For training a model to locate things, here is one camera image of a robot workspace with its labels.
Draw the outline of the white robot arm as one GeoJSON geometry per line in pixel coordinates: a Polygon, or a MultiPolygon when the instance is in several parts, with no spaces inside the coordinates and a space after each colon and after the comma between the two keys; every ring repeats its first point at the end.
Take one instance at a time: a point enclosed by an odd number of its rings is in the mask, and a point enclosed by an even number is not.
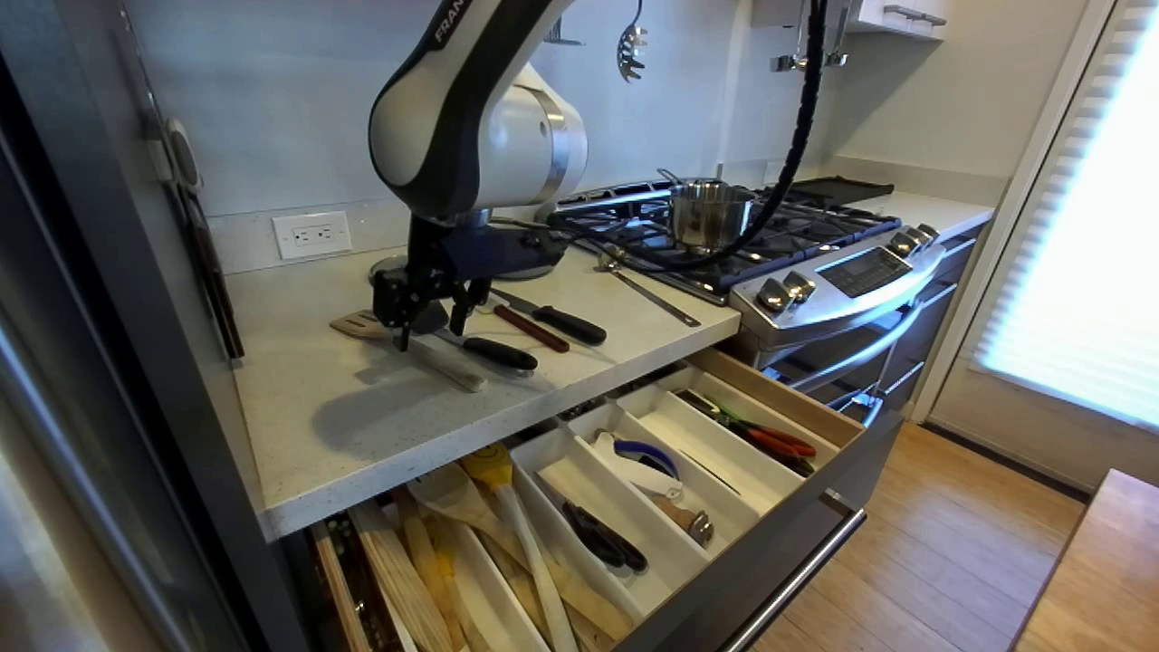
{"type": "Polygon", "coordinates": [[[373,313],[411,335],[450,297],[463,330],[492,280],[552,272],[565,243],[489,228],[495,207],[542,208],[583,177],[580,112],[529,65],[574,0],[443,0],[377,89],[370,159],[411,207],[403,269],[373,272],[373,313]]]}

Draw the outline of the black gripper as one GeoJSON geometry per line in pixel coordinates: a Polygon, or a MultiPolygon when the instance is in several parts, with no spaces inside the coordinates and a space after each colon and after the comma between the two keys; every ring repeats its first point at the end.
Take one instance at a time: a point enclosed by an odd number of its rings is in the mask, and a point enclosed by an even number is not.
{"type": "Polygon", "coordinates": [[[486,300],[486,246],[473,228],[447,228],[412,220],[405,259],[377,259],[370,269],[373,313],[396,330],[436,333],[450,326],[463,333],[467,313],[486,300]]]}

